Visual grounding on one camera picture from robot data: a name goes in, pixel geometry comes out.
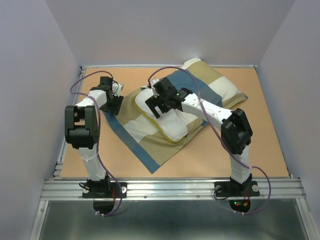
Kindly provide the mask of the white pillow yellow edge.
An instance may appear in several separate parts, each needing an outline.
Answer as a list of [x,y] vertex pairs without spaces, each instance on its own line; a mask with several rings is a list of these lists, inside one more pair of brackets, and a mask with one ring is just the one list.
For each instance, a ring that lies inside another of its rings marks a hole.
[[160,117],[156,118],[146,104],[146,100],[153,96],[153,91],[146,87],[140,90],[141,92],[134,100],[137,110],[160,131],[168,142],[173,144],[181,142],[188,135],[187,125],[191,118],[174,109],[167,113],[160,113]]

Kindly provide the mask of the blue beige white plaid pillowcase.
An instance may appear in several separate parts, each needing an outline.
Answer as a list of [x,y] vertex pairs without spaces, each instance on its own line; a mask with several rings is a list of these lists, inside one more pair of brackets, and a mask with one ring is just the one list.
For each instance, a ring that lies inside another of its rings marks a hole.
[[146,100],[153,90],[142,86],[124,97],[118,115],[105,113],[113,132],[143,163],[150,173],[176,155],[192,138],[211,123],[219,127],[223,109],[247,100],[229,79],[199,58],[186,61],[180,70],[166,76],[183,98],[183,110],[171,109],[155,118]]

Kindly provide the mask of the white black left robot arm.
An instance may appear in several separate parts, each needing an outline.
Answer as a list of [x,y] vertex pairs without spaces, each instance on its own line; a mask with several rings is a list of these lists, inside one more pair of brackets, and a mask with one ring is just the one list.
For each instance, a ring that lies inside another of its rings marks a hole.
[[124,99],[120,95],[123,85],[113,77],[100,77],[99,85],[92,87],[89,94],[76,105],[68,105],[64,110],[64,136],[80,155],[87,171],[86,182],[79,186],[86,198],[111,198],[121,190],[112,185],[110,175],[99,160],[97,150],[100,140],[100,111],[116,116]]

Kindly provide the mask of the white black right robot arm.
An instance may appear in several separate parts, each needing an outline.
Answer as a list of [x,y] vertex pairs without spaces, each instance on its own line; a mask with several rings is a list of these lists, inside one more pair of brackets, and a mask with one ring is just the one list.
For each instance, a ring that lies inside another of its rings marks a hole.
[[148,82],[151,96],[145,100],[152,117],[163,130],[178,125],[177,112],[191,114],[206,121],[230,156],[231,176],[228,189],[242,195],[252,181],[249,166],[249,145],[253,135],[245,112],[226,109],[201,98],[187,88],[176,89],[168,78]]

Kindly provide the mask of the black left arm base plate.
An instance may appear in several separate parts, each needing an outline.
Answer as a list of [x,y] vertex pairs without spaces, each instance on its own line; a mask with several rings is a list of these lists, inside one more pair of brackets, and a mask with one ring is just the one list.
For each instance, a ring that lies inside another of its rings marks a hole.
[[120,182],[122,194],[116,182],[111,182],[109,189],[107,187],[89,187],[88,182],[80,182],[79,186],[82,188],[82,197],[84,199],[119,199],[121,196],[123,198],[127,197],[128,184],[126,182]]

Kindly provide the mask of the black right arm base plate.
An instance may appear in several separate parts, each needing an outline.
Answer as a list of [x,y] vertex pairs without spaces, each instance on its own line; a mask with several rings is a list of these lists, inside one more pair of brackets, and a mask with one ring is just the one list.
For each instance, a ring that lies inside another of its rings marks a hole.
[[217,181],[214,183],[215,196],[218,198],[259,197],[260,191],[256,181],[239,184],[233,181]]

